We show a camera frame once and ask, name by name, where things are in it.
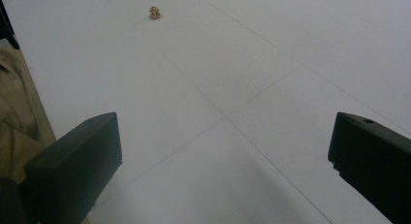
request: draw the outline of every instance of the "white surface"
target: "white surface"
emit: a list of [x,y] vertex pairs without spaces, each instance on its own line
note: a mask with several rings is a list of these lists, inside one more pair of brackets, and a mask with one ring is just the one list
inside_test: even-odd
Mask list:
[[411,0],[3,1],[57,137],[118,114],[93,223],[389,223],[327,153],[336,112],[410,136]]
[[227,119],[90,218],[95,223],[329,223]]

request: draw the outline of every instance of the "small object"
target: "small object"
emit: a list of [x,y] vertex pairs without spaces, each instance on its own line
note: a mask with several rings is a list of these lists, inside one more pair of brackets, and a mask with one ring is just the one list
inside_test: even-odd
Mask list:
[[150,16],[151,19],[159,19],[161,17],[160,15],[160,9],[157,7],[151,7],[150,8]]

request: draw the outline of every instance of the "table surface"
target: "table surface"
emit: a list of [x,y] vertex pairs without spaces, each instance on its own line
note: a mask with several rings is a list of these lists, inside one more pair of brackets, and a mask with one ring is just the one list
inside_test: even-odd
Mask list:
[[3,1],[57,138],[118,114],[92,223],[390,223],[327,153],[410,136],[411,0]]

